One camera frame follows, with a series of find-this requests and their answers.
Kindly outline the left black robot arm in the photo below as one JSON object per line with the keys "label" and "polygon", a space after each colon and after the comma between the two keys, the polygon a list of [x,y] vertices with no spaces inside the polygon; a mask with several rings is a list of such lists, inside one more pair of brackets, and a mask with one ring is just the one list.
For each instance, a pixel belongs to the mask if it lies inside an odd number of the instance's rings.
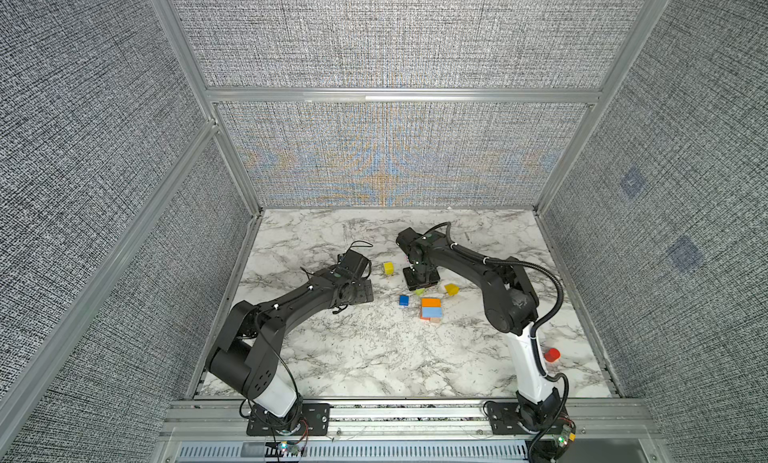
{"label": "left black robot arm", "polygon": [[374,300],[365,276],[323,270],[289,293],[258,304],[237,303],[206,359],[206,370],[236,390],[257,410],[256,418],[277,432],[295,430],[302,396],[280,356],[285,337],[315,314]]}

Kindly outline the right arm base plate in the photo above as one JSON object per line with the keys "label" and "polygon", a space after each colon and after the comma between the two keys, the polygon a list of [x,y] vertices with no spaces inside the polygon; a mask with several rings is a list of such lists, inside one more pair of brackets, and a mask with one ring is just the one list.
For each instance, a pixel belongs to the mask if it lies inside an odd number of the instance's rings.
{"label": "right arm base plate", "polygon": [[[496,402],[486,401],[482,406],[482,412],[485,414],[491,427],[493,435],[530,435],[535,436],[540,428],[529,428],[524,425],[520,415],[519,405],[514,402]],[[575,422],[566,414],[562,413],[547,430],[548,435],[560,434],[564,427],[575,431]]]}

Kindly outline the light blue wood block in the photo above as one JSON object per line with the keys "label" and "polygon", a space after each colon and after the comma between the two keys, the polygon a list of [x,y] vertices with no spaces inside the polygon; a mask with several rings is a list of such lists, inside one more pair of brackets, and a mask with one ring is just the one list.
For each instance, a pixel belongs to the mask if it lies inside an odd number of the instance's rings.
{"label": "light blue wood block", "polygon": [[442,318],[443,317],[443,310],[442,308],[421,308],[420,314],[424,314],[425,316],[429,316],[431,318]]}

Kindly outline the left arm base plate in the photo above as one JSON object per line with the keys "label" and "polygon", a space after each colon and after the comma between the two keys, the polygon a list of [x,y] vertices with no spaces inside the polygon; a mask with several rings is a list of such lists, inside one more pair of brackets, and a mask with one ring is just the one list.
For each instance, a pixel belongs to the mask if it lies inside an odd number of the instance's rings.
{"label": "left arm base plate", "polygon": [[326,436],[332,406],[326,403],[303,403],[278,417],[258,404],[251,406],[247,417],[247,436],[302,437]]}

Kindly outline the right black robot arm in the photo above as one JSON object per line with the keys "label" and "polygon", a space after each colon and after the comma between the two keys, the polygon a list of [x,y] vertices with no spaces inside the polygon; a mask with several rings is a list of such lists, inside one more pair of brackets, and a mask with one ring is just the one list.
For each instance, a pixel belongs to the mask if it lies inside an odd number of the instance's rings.
{"label": "right black robot arm", "polygon": [[[517,401],[521,425],[529,432],[549,430],[565,409],[567,377],[548,373],[538,341],[538,331],[562,308],[565,290],[547,268],[514,257],[482,255],[453,241],[451,224],[444,222],[419,233],[402,230],[396,244],[410,265],[403,270],[408,289],[436,286],[439,270],[448,269],[480,289],[487,321],[507,337],[517,378]],[[545,276],[555,288],[553,307],[538,313],[539,298],[526,271]]]}

